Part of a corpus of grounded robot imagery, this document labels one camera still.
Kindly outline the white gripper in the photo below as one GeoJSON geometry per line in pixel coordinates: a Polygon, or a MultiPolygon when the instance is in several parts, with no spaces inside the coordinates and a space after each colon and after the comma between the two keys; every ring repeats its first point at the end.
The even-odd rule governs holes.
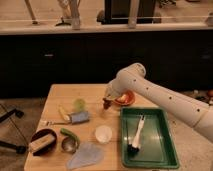
{"type": "Polygon", "coordinates": [[[106,100],[115,100],[121,96],[122,92],[117,89],[116,84],[113,81],[110,81],[106,86],[104,98],[106,100]]]}

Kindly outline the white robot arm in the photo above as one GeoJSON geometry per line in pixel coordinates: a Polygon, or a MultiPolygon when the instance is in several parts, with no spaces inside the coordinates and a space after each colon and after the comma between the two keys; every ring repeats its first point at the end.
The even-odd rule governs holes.
{"type": "Polygon", "coordinates": [[[116,77],[107,84],[104,98],[114,100],[127,90],[134,91],[213,143],[213,106],[154,84],[146,80],[145,75],[146,69],[141,63],[133,63],[119,70],[116,77]]]}

